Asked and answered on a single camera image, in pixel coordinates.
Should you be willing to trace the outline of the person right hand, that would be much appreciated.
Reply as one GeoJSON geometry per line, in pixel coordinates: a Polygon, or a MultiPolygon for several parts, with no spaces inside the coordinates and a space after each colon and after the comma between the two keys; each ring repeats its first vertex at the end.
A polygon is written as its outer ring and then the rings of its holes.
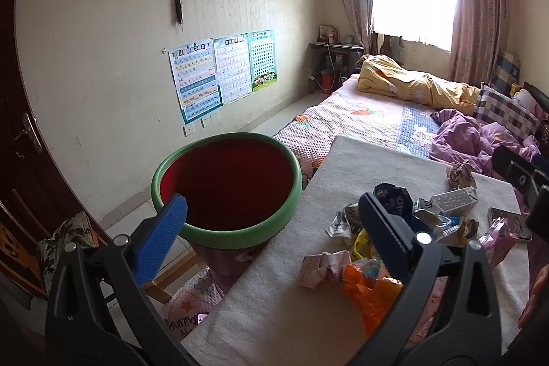
{"type": "Polygon", "coordinates": [[[519,329],[525,328],[536,313],[539,303],[541,302],[541,292],[548,284],[548,271],[549,265],[545,265],[540,270],[532,290],[530,291],[528,302],[518,320],[517,327],[519,327],[519,329]]]}

